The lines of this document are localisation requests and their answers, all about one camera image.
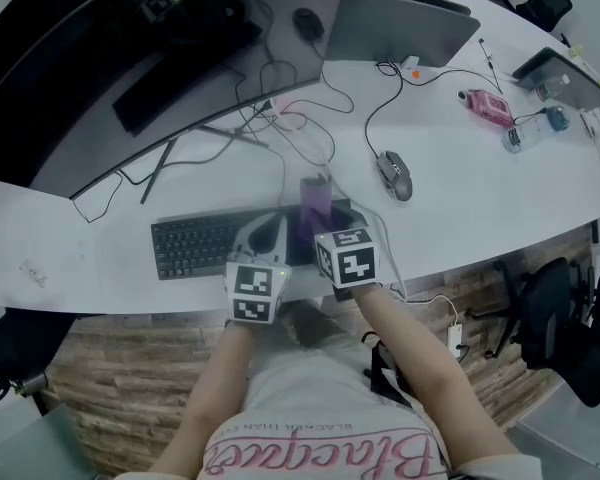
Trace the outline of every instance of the white desk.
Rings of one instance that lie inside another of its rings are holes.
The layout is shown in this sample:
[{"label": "white desk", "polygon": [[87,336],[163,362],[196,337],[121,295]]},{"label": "white desk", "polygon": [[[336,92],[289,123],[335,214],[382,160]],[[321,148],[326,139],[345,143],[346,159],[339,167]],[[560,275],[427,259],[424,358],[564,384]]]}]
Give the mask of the white desk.
[{"label": "white desk", "polygon": [[[564,47],[540,29],[486,0],[452,0],[471,8],[482,23],[450,66],[489,75],[477,39],[510,73],[544,46]],[[600,217],[600,159],[575,111],[568,131],[520,155],[507,153],[501,130],[481,121],[456,101],[466,88],[492,87],[470,74],[450,74],[423,88],[405,86],[400,98],[372,121],[369,135],[378,150],[398,152],[411,170],[414,196],[392,200],[381,186],[362,125],[393,95],[398,81],[372,63],[328,62],[329,81],[356,103],[350,115],[300,106],[334,135],[331,164],[343,188],[382,214],[402,277],[411,279],[467,265],[545,240]],[[541,105],[534,95],[502,83],[515,115]],[[347,102],[323,84],[289,93],[331,105]],[[231,127],[238,115],[214,123]],[[318,172],[274,131],[259,134],[287,163],[283,204],[299,201],[300,178]],[[319,160],[302,136],[298,147]],[[328,140],[318,139],[325,148]],[[170,160],[202,159],[224,139],[193,132],[182,137]],[[161,150],[126,168],[135,179],[155,166]],[[150,225],[169,217],[275,205],[281,163],[274,155],[235,143],[218,160],[163,171],[147,204],[143,187],[126,181],[107,215],[87,225],[70,201],[0,184],[0,305],[82,313],[158,313],[218,309],[226,305],[220,277],[158,281]],[[90,218],[99,215],[117,176],[77,200]],[[20,270],[29,263],[46,276],[44,287]],[[386,257],[381,281],[394,281]],[[331,293],[312,267],[294,271],[288,298]]]}]

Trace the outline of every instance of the power adapter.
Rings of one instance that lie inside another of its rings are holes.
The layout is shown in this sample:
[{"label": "power adapter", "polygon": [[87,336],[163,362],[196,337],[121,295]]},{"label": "power adapter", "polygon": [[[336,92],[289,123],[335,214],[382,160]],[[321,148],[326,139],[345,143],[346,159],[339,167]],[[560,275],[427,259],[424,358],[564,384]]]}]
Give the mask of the power adapter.
[{"label": "power adapter", "polygon": [[447,348],[458,359],[462,352],[462,324],[456,324],[449,327],[447,333]]}]

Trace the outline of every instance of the black monitor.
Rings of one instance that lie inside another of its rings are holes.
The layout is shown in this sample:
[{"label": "black monitor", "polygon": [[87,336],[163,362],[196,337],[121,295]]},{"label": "black monitor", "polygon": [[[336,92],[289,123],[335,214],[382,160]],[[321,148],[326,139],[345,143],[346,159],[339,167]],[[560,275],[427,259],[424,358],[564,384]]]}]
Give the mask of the black monitor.
[{"label": "black monitor", "polygon": [[[84,1],[0,66],[0,181],[77,197],[174,137],[318,81],[339,3]],[[294,28],[300,8],[322,21],[319,54]],[[4,48],[17,27],[1,17]]]}]

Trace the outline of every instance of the bottle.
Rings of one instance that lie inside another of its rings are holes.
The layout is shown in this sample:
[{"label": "bottle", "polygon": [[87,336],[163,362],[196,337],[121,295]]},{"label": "bottle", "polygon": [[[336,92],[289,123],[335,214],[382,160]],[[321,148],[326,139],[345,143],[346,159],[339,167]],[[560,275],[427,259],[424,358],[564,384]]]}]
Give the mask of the bottle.
[{"label": "bottle", "polygon": [[520,153],[536,146],[542,139],[569,128],[569,118],[562,107],[549,107],[546,112],[506,130],[502,145],[509,153]]},{"label": "bottle", "polygon": [[549,98],[555,98],[560,94],[564,88],[569,85],[569,77],[567,75],[554,76],[545,80],[538,87],[536,87],[536,93],[541,101],[546,101]]}]

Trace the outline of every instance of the black mouse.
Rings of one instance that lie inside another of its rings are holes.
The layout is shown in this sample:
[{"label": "black mouse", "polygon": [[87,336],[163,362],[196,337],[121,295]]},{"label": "black mouse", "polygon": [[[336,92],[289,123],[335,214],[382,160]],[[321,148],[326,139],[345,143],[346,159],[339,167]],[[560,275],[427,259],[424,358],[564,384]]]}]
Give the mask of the black mouse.
[{"label": "black mouse", "polygon": [[293,25],[302,39],[308,43],[319,41],[324,35],[322,21],[311,9],[301,7],[293,11]]}]

